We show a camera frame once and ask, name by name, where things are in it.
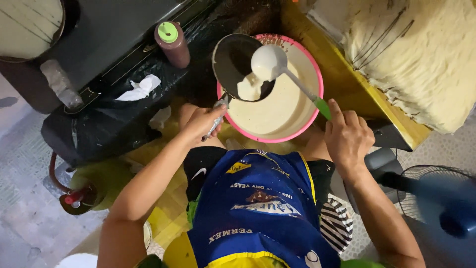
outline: apron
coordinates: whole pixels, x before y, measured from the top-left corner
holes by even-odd
[[[227,152],[202,187],[193,229],[170,244],[164,263],[212,268],[261,257],[292,268],[340,266],[320,233],[314,184],[300,153]]]

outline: tissue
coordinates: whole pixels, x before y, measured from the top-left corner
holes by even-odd
[[[129,90],[117,98],[116,101],[137,101],[149,96],[149,93],[160,85],[160,79],[149,74],[140,83],[130,82],[133,90]]]

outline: striped cloth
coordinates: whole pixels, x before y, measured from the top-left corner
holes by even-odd
[[[344,205],[330,196],[321,210],[321,233],[340,255],[352,241],[353,224]]]

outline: black frying pan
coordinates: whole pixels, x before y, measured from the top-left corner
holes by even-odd
[[[268,97],[276,81],[265,81],[261,86],[260,98],[256,101],[243,100],[238,96],[237,84],[252,73],[251,57],[263,44],[257,39],[241,33],[233,33],[218,41],[212,55],[215,77],[225,95],[244,102],[258,102]]]
[[[64,31],[64,28],[65,28],[65,24],[66,24],[66,7],[65,7],[65,2],[64,0],[59,0],[60,3],[61,3],[61,7],[63,9],[63,18],[61,20],[61,24],[59,25],[59,28],[58,30],[53,34],[53,37],[51,39],[51,42],[50,42],[50,48],[52,46],[54,46],[58,40],[60,39],[60,37],[62,36],[63,34],[63,31]],[[3,61],[3,62],[11,62],[11,63],[21,63],[21,62],[27,62],[27,61],[31,61],[31,60],[34,60],[38,57],[41,57],[42,55],[44,55],[49,49],[47,49],[46,51],[44,51],[42,54],[38,55],[37,57],[34,57],[34,58],[31,58],[31,59],[23,59],[23,58],[15,58],[15,57],[8,57],[8,56],[1,56],[0,55],[0,61]]]

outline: lid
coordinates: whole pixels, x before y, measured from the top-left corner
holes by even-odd
[[[159,25],[157,32],[159,33],[160,39],[165,43],[173,43],[179,37],[179,31],[175,25],[171,22],[163,22]]]

